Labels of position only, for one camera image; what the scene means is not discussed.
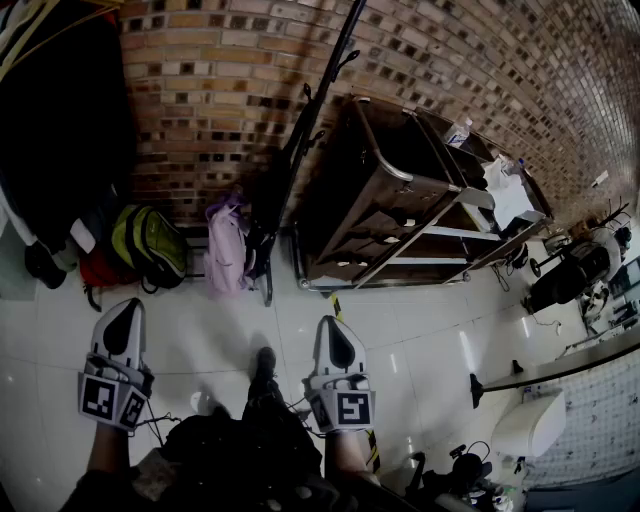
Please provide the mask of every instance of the yellow and black tape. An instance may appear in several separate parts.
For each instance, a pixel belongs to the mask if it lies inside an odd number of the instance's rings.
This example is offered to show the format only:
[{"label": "yellow and black tape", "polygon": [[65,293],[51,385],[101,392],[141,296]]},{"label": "yellow and black tape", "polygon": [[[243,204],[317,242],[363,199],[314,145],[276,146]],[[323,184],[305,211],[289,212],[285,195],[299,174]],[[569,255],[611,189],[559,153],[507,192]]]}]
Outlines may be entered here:
[{"label": "yellow and black tape", "polygon": [[[331,304],[333,305],[333,312],[336,318],[344,323],[344,315],[342,314],[342,308],[340,308],[338,296],[335,293],[332,293],[329,300],[331,300]],[[367,466],[372,464],[373,474],[378,475],[380,473],[380,453],[378,452],[375,432],[373,430],[367,430],[367,438],[369,439],[369,448],[371,449]]]}]

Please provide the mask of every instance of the white bin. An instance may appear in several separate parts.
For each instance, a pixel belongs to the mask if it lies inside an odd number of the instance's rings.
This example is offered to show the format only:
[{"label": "white bin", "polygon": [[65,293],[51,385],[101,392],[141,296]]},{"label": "white bin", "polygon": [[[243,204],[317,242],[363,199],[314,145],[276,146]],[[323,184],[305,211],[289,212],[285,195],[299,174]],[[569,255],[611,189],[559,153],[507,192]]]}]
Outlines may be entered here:
[{"label": "white bin", "polygon": [[567,425],[564,392],[518,405],[502,418],[491,436],[491,449],[513,457],[539,457]]}]

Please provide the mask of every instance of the backpack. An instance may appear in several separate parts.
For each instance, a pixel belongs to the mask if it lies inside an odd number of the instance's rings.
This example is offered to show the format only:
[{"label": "backpack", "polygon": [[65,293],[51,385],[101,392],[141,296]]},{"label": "backpack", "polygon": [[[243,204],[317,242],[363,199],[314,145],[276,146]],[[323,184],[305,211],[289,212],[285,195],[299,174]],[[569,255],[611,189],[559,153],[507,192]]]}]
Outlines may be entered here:
[{"label": "backpack", "polygon": [[205,213],[209,224],[209,248],[204,254],[205,277],[214,293],[234,295],[246,287],[246,221],[236,209],[246,204],[232,193]]},{"label": "backpack", "polygon": [[140,276],[124,264],[110,245],[96,245],[89,254],[81,256],[80,275],[85,283],[87,300],[98,313],[102,312],[102,308],[93,298],[94,288],[131,284],[140,280]]},{"label": "backpack", "polygon": [[[177,228],[151,206],[124,208],[111,235],[118,255],[141,276],[142,288],[175,288],[187,274],[187,242]],[[155,286],[149,291],[144,280]]]}]

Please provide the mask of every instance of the plastic bottle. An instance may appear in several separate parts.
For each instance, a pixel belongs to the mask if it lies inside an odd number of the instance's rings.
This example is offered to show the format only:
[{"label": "plastic bottle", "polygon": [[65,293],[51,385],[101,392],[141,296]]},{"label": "plastic bottle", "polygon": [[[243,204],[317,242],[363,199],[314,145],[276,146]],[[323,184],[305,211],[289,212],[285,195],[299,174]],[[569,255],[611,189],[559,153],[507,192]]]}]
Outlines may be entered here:
[{"label": "plastic bottle", "polygon": [[467,118],[464,125],[453,123],[451,128],[447,130],[447,133],[444,134],[445,143],[454,148],[462,146],[464,141],[467,140],[467,137],[469,137],[471,123],[473,123],[473,121],[469,118]]}]

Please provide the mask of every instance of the pink backpack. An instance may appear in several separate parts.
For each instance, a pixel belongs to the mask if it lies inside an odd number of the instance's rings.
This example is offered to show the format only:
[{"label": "pink backpack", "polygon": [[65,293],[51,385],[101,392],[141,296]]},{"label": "pink backpack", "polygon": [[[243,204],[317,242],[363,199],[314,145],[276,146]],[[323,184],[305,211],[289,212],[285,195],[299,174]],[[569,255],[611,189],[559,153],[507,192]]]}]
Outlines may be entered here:
[{"label": "pink backpack", "polygon": [[205,213],[209,222],[209,249],[204,255],[205,277],[216,295],[235,295],[246,288],[245,236],[249,224],[236,209],[246,204],[232,193],[211,205]]}]

